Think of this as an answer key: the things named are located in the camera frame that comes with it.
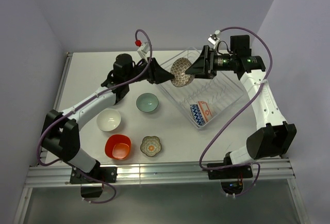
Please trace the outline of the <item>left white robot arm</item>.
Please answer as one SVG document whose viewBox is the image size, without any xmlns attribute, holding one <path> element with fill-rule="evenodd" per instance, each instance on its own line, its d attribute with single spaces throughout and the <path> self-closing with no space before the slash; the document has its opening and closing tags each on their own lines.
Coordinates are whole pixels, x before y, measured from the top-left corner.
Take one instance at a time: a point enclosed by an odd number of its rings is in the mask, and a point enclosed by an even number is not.
<svg viewBox="0 0 330 224">
<path fill-rule="evenodd" d="M 174 78 L 155 58 L 142 58 L 135 63 L 129 54 L 120 54 L 106 80 L 89 97 L 63 111 L 47 113 L 37 146 L 37 155 L 45 148 L 58 161 L 80 170 L 88 182 L 100 178 L 100 163 L 80 146 L 80 130 L 101 111 L 121 101 L 129 92 L 129 84 L 146 80 L 161 84 Z"/>
</svg>

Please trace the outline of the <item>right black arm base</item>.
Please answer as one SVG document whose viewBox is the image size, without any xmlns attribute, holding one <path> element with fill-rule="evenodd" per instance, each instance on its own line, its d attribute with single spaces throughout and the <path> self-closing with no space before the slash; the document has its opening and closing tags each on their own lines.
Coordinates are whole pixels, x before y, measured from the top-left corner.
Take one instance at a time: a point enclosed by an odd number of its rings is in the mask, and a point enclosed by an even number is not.
<svg viewBox="0 0 330 224">
<path fill-rule="evenodd" d="M 243 192 L 243 179 L 253 177 L 252 168 L 249 165 L 224 168 L 221 170 L 208 170 L 210 180 L 220 180 L 221 188 L 225 194 L 236 196 Z"/>
</svg>

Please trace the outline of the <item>brown geometric patterned bowl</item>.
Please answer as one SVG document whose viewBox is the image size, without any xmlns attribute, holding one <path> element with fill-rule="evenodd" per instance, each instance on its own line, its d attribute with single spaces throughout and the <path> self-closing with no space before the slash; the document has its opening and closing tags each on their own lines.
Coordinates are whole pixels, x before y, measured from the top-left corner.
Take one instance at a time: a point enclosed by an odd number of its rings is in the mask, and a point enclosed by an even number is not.
<svg viewBox="0 0 330 224">
<path fill-rule="evenodd" d="M 192 63 L 185 57 L 181 57 L 174 61 L 170 68 L 170 73 L 174 75 L 171 79 L 172 85 L 175 87 L 183 87 L 189 85 L 194 80 L 194 75 L 186 74 L 186 70 L 190 68 Z"/>
</svg>

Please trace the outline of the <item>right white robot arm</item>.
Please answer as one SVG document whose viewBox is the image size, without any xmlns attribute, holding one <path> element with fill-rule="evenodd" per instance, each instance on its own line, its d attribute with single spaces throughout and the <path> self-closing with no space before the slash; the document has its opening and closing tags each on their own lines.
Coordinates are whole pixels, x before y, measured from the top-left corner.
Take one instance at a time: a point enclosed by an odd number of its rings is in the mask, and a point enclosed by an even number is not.
<svg viewBox="0 0 330 224">
<path fill-rule="evenodd" d="M 212 168 L 223 169 L 226 176 L 233 178 L 241 171 L 241 165 L 286 154 L 297 130 L 295 124 L 288 123 L 282 115 L 267 80 L 271 69 L 260 56 L 252 55 L 250 37 L 232 36 L 227 54 L 218 51 L 220 39 L 216 35 L 211 35 L 209 41 L 214 47 L 203 46 L 186 73 L 200 79 L 212 79 L 219 71 L 234 72 L 249 96 L 249 101 L 238 113 L 252 106 L 256 119 L 256 131 L 246 139 L 245 145 L 228 152 L 223 166 Z"/>
</svg>

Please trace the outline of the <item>pale green ribbed bowl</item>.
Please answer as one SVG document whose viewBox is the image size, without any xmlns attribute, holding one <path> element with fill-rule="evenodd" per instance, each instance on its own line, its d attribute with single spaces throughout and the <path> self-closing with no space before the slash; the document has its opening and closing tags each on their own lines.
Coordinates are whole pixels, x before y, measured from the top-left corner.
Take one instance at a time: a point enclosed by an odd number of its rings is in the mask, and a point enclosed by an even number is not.
<svg viewBox="0 0 330 224">
<path fill-rule="evenodd" d="M 136 107 L 144 113 L 151 113 L 159 105 L 158 98 L 152 93 L 143 93 L 136 99 Z"/>
</svg>

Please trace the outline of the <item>red blue patterned bowl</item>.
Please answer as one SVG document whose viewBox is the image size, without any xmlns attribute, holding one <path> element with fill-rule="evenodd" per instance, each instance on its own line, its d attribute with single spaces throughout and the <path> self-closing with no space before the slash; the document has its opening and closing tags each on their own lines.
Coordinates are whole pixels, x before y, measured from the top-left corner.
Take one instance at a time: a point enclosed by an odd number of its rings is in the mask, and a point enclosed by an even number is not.
<svg viewBox="0 0 330 224">
<path fill-rule="evenodd" d="M 191 116 L 192 116 L 193 120 L 196 122 L 197 125 L 199 125 L 199 126 L 205 125 L 203 115 L 197 104 L 190 105 L 190 112 L 191 112 Z"/>
</svg>

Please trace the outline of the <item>orange floral patterned bowl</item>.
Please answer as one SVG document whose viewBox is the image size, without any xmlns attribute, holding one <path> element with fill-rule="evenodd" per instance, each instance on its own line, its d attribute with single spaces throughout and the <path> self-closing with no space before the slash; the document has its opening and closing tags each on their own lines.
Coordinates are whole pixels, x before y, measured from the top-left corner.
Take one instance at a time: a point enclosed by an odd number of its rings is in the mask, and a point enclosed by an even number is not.
<svg viewBox="0 0 330 224">
<path fill-rule="evenodd" d="M 205 101 L 197 101 L 199 110 L 203 116 L 204 122 L 208 123 L 213 118 L 213 112 L 210 106 Z"/>
</svg>

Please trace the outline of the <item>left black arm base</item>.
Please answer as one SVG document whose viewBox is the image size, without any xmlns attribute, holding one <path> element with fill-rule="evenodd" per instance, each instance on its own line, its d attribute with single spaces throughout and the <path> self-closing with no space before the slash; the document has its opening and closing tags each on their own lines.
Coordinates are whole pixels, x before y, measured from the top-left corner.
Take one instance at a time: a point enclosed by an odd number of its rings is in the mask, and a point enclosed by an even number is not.
<svg viewBox="0 0 330 224">
<path fill-rule="evenodd" d="M 100 167 L 96 175 L 89 175 L 78 169 L 72 169 L 69 183 L 71 185 L 80 185 L 80 195 L 83 200 L 101 204 L 113 200 L 117 195 L 117 190 L 112 183 L 117 180 L 117 167 Z M 113 190 L 113 195 L 108 200 L 96 201 L 99 198 L 105 187 Z"/>
</svg>

